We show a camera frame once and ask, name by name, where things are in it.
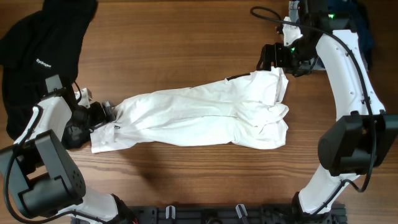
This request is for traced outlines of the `white Puma t-shirt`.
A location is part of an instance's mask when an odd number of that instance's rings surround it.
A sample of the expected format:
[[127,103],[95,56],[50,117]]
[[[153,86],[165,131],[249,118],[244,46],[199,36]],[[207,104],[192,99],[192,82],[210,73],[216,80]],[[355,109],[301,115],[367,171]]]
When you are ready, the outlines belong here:
[[143,142],[276,149],[285,144],[289,128],[284,121],[289,107],[282,102],[288,83],[282,69],[272,68],[130,97],[114,108],[115,121],[91,134],[91,151],[129,149]]

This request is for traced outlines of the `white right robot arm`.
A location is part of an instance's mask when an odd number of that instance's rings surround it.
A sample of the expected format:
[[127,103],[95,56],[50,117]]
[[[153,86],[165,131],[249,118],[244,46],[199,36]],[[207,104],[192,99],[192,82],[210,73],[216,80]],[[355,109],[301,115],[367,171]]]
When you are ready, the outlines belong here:
[[300,22],[277,19],[281,43],[265,45],[259,67],[276,66],[299,74],[301,64],[323,63],[336,108],[335,124],[318,142],[320,164],[310,182],[294,196],[301,220],[329,213],[347,186],[364,192],[397,137],[397,116],[386,112],[374,92],[349,14],[307,11]]

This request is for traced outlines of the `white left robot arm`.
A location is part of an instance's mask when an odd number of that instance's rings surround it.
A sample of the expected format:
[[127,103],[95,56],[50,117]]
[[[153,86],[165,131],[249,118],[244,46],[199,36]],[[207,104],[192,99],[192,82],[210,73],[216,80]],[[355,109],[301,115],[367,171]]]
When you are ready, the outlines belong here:
[[113,194],[88,188],[61,139],[75,96],[52,93],[32,108],[33,115],[14,144],[1,150],[4,201],[21,223],[48,223],[70,216],[73,223],[134,223],[135,214]]

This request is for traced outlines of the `dark blue polo shirt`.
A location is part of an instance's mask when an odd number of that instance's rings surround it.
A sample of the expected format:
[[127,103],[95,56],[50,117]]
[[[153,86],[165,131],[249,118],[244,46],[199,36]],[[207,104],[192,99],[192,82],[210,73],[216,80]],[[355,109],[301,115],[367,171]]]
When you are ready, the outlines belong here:
[[366,6],[358,0],[329,0],[328,8],[332,12],[347,11],[357,27],[359,47],[367,63],[371,63],[374,40],[370,32],[370,22]]

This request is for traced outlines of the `black garment with logo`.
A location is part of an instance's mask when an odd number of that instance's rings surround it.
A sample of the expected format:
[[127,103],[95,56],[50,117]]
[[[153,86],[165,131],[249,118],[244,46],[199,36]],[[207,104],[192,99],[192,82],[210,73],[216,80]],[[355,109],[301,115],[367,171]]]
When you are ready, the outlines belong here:
[[24,132],[32,107],[46,94],[46,78],[76,80],[83,38],[97,6],[96,0],[45,0],[41,10],[15,23],[1,39],[2,98],[11,139]]

